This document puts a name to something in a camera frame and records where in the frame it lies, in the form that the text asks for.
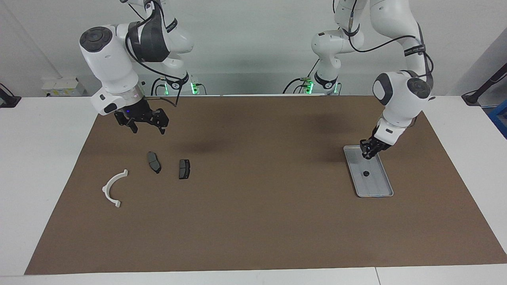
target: brown mat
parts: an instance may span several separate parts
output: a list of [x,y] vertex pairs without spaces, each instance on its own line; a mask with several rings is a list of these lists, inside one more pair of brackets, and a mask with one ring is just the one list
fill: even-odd
[[[97,118],[26,274],[507,263],[423,115],[381,154],[394,196],[364,199],[342,149],[370,134],[373,97],[151,104],[171,118],[165,136]],[[125,168],[115,208],[101,188]]]

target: black pole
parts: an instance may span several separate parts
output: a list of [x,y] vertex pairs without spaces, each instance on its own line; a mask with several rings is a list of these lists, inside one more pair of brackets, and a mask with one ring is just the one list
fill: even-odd
[[21,100],[19,96],[8,95],[2,88],[0,88],[0,98],[5,101],[0,105],[0,108],[14,108]]
[[507,73],[507,63],[504,64],[486,83],[484,83],[474,94],[463,95],[461,98],[465,100],[465,103],[469,106],[477,106],[479,97],[486,92],[491,86],[498,83],[498,81]]

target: metal tray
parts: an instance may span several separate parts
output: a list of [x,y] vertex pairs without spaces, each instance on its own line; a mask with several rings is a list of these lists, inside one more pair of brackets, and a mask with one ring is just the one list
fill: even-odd
[[359,146],[345,146],[343,151],[354,181],[355,192],[359,197],[391,197],[394,195],[378,154],[368,160],[363,158]]

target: white curved object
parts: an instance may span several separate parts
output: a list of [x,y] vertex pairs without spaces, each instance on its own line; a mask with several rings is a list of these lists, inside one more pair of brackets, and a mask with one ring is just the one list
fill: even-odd
[[112,186],[112,185],[113,185],[116,181],[118,181],[120,178],[126,177],[127,175],[128,175],[128,170],[126,170],[126,169],[125,169],[122,173],[120,173],[120,174],[117,174],[117,175],[113,176],[113,178],[111,178],[111,179],[108,181],[108,183],[107,183],[104,187],[102,187],[102,192],[104,192],[105,197],[106,197],[109,201],[111,201],[112,203],[114,203],[114,204],[115,204],[115,206],[116,206],[116,208],[119,208],[119,207],[120,207],[121,202],[120,202],[120,201],[118,201],[118,200],[114,200],[114,199],[112,199],[112,198],[111,198],[111,196],[109,195],[109,190],[111,189],[111,186]]

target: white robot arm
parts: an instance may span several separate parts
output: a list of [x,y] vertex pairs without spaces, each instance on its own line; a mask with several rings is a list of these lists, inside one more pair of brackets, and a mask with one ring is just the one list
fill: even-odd
[[[340,68],[336,55],[376,49],[359,50],[364,36],[354,19],[360,16],[367,2],[340,0],[335,13],[335,21],[340,28],[319,33],[313,38],[312,49],[320,58],[320,65],[312,78],[317,83],[314,87],[317,92],[320,88],[326,94],[332,93]],[[397,142],[429,101],[433,86],[432,70],[428,64],[430,58],[425,52],[422,32],[408,0],[370,0],[370,17],[375,31],[403,47],[408,69],[382,73],[374,82],[373,94],[385,110],[372,136],[360,142],[366,159],[373,158],[379,151],[387,150]]]
[[[81,52],[94,75],[102,82],[102,88],[91,101],[99,114],[105,116],[114,112],[118,123],[130,127],[134,133],[137,133],[135,122],[146,122],[158,127],[164,134],[169,119],[162,109],[150,109],[130,58],[163,75],[179,95],[190,76],[178,54],[190,52],[194,43],[177,26],[177,20],[164,12],[164,1],[120,2],[144,7],[147,19],[118,26],[94,27],[82,34]],[[169,24],[165,22],[166,17],[171,20]],[[143,62],[160,62],[164,72],[157,72]]]

